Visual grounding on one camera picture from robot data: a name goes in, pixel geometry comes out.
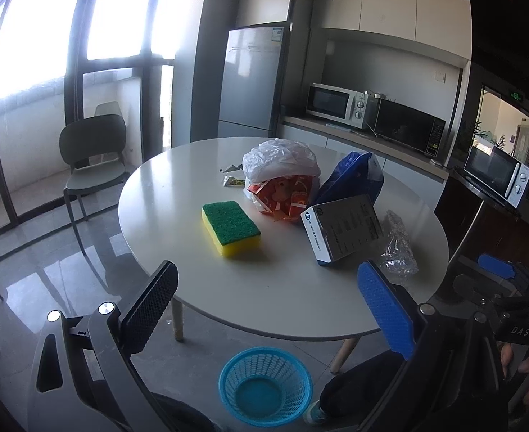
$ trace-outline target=green and yellow sponge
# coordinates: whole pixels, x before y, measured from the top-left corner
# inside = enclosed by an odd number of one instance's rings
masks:
[[[261,231],[237,202],[204,205],[202,220],[224,257],[257,248],[261,243]]]

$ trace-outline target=blue gripper pad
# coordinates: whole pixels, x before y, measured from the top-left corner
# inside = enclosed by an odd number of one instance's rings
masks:
[[[516,276],[514,268],[510,263],[492,257],[487,253],[480,255],[477,263],[483,270],[499,276],[502,279],[512,279]]]
[[[362,263],[357,273],[358,288],[391,350],[408,360],[415,349],[412,320],[379,273],[370,262]]]

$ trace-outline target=table leg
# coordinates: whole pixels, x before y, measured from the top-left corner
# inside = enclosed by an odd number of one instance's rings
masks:
[[[473,229],[474,229],[475,225],[479,222],[480,216],[482,214],[482,211],[484,210],[484,206],[485,205],[486,205],[486,203],[484,202],[484,200],[482,200],[480,202],[479,209],[477,210],[477,212],[475,214],[475,217],[473,217],[473,221],[471,222],[471,225],[468,226],[468,230],[464,234],[464,237],[460,241],[460,243],[459,243],[458,247],[456,248],[455,252],[452,254],[452,257],[450,257],[450,259],[448,260],[447,273],[448,273],[448,270],[451,269],[451,266],[458,261],[458,257],[460,256],[460,254],[462,252],[462,248],[464,248],[464,245],[467,243],[468,238],[473,233]]]
[[[172,313],[172,330],[175,334],[175,339],[181,343],[185,339],[183,334],[183,304],[178,300],[171,300]]]
[[[345,339],[342,343],[342,346],[340,346],[340,349],[338,350],[335,358],[331,362],[331,373],[337,374],[340,371],[340,368],[342,367],[343,363],[346,361],[346,359],[349,358],[351,352],[354,350],[356,345],[358,344],[358,340],[361,337],[351,337],[349,339]]]

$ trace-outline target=basket rim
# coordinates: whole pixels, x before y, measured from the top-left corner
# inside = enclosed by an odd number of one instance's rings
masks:
[[[248,357],[253,354],[275,354],[280,357],[283,357],[286,360],[290,361],[294,365],[294,367],[298,370],[298,372],[301,374],[301,378],[303,378],[303,382],[306,384],[305,385],[306,398],[303,400],[303,403],[301,404],[301,406],[290,416],[287,416],[282,419],[278,419],[274,422],[263,423],[258,420],[252,420],[246,416],[240,415],[239,413],[237,413],[237,411],[235,411],[232,408],[232,406],[229,404],[228,400],[226,399],[225,383],[226,383],[226,378],[228,377],[228,374],[230,373],[234,365],[238,363],[239,360],[244,359],[245,357]],[[298,418],[300,415],[302,415],[303,412],[306,410],[306,408],[308,407],[312,399],[312,378],[311,378],[311,374],[309,373],[308,369],[305,367],[304,363],[300,359],[298,359],[298,357],[294,356],[293,354],[287,351],[284,351],[282,349],[275,348],[275,347],[268,347],[268,346],[251,347],[250,349],[246,349],[236,354],[222,368],[221,374],[218,378],[218,393],[221,398],[221,402],[225,406],[226,410],[238,420],[241,420],[245,422],[246,424],[250,424],[256,427],[278,427],[284,424],[288,424],[289,422],[292,422],[293,420]]]

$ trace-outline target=silver screw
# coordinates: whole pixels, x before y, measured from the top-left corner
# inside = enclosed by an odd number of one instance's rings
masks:
[[[486,315],[484,313],[481,313],[477,311],[475,313],[475,320],[477,320],[478,323],[485,323],[486,322]]]
[[[428,315],[428,316],[434,315],[434,312],[436,312],[435,308],[429,303],[422,304],[420,311],[423,315]]]
[[[105,302],[99,305],[99,313],[106,315],[111,313],[115,309],[115,305],[112,302]]]
[[[47,315],[47,320],[49,320],[50,322],[53,322],[53,321],[58,320],[60,317],[61,317],[61,312],[59,312],[58,310],[53,310],[53,311],[50,311],[49,314]]]

